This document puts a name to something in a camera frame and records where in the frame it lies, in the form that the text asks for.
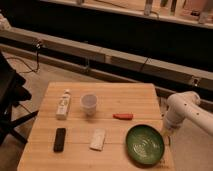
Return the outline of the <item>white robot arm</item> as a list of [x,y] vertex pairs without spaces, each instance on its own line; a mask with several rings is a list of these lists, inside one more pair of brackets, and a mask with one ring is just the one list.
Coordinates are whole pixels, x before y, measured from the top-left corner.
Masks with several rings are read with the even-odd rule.
[[168,97],[168,111],[163,117],[162,134],[169,136],[185,119],[213,136],[213,114],[200,107],[200,96],[194,91],[175,93]]

